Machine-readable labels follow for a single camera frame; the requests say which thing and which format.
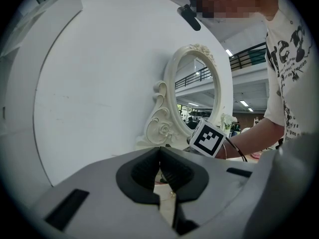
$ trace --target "black cable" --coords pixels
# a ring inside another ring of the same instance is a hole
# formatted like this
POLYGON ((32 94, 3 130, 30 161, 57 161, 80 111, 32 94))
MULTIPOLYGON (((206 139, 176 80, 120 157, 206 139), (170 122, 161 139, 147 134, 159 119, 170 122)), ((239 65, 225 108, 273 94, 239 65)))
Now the black cable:
POLYGON ((244 154, 241 152, 241 150, 228 138, 226 137, 226 140, 230 143, 231 146, 234 147, 234 149, 239 153, 241 158, 243 159, 244 162, 248 162, 244 154))

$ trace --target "oval mirror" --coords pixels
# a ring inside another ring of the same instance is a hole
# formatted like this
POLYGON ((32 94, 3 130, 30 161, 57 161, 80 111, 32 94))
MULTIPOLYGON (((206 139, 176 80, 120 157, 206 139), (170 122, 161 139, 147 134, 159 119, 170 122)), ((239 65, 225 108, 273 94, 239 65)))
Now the oval mirror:
POLYGON ((195 44, 178 49, 165 68, 164 80, 155 84, 155 91, 156 104, 144 134, 137 139, 137 149, 166 144, 184 149, 188 147, 186 139, 191 137, 200 118, 212 124, 220 120, 220 79, 206 46, 195 44), (192 93, 195 97, 203 85, 206 85, 205 102, 188 96, 192 93))
POLYGON ((186 125, 194 130, 201 118, 209 120, 215 98, 212 74, 205 63, 193 55, 185 55, 177 66, 175 96, 177 109, 186 125), (188 89, 209 85, 208 90, 188 93, 188 89))
POLYGON ((214 58, 206 46, 195 44, 178 49, 166 66, 164 81, 171 116, 186 137, 192 135, 200 118, 216 123, 221 100, 220 80, 214 58), (208 90, 200 91, 207 89, 203 85, 209 86, 208 90))

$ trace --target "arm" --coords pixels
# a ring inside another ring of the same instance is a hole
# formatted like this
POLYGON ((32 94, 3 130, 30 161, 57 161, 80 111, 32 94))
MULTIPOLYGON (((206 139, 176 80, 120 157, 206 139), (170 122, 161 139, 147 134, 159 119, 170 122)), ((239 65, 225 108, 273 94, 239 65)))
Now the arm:
MULTIPOLYGON (((244 155, 266 149, 275 144, 284 135, 285 131, 284 106, 277 73, 272 67, 267 54, 265 58, 269 81, 269 98, 264 115, 265 119, 248 131, 231 138, 231 141, 237 145, 244 155)), ((227 151, 227 158, 239 157, 239 153, 227 141, 224 141, 224 145, 227 151)), ((220 148, 216 158, 225 158, 224 148, 220 148)))
MULTIPOLYGON (((231 138, 231 141, 244 155, 266 149, 275 144, 283 135, 285 128, 269 119, 262 119, 248 131, 231 138)), ((239 157, 238 152, 225 141, 227 158, 239 157)), ((225 158, 224 148, 220 148, 216 158, 225 158)))

